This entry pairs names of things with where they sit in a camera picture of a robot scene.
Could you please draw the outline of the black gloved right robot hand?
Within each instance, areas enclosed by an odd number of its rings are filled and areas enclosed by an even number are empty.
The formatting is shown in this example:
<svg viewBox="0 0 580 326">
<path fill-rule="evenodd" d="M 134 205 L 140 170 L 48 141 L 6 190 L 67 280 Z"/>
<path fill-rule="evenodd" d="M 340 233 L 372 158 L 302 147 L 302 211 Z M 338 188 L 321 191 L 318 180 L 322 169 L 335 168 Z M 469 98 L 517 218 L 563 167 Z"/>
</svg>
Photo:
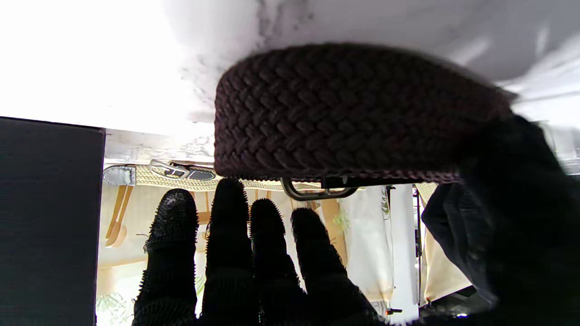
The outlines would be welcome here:
<svg viewBox="0 0 580 326">
<path fill-rule="evenodd" d="M 436 188 L 422 221 L 448 258 L 491 293 L 492 308 L 411 324 L 577 326 L 579 181 L 564 172 L 541 128 L 519 115 L 490 124 L 466 143 L 460 177 Z M 132 324 L 383 326 L 348 278 L 319 215 L 299 208 L 291 222 L 305 289 L 275 204 L 260 199 L 249 206 L 241 182 L 219 182 L 197 317 L 197 210 L 186 190 L 166 192 L 145 244 Z"/>
</svg>

